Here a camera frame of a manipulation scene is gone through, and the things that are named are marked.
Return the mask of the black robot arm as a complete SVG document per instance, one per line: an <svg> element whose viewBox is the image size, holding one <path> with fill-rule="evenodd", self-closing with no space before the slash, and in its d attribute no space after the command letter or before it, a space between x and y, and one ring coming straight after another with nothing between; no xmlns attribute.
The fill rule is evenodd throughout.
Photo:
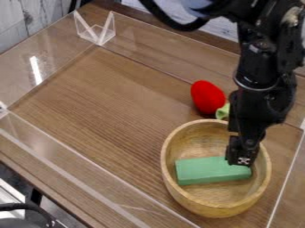
<svg viewBox="0 0 305 228"><path fill-rule="evenodd" d="M238 89L230 93L229 164L250 167L270 126L285 121L296 101L296 69L304 66L305 0L181 0L195 17L189 23L170 18L155 0L139 0L169 27L194 31L225 17L237 24L240 61L234 73Z"/></svg>

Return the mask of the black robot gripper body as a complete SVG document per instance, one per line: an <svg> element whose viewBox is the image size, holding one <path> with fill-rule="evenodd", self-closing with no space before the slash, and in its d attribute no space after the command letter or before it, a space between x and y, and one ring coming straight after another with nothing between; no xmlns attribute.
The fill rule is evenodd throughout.
<svg viewBox="0 0 305 228"><path fill-rule="evenodd" d="M297 87L268 91L238 88L230 94L229 127L232 140L262 140L270 126L281 124L296 101Z"/></svg>

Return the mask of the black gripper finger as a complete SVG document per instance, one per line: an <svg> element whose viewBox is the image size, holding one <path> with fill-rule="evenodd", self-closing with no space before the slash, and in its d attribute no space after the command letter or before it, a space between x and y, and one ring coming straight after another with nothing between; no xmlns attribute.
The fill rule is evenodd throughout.
<svg viewBox="0 0 305 228"><path fill-rule="evenodd" d="M225 151L225 160L229 165L252 167L260 152L260 145L254 149L242 146L241 137L232 135Z"/></svg>

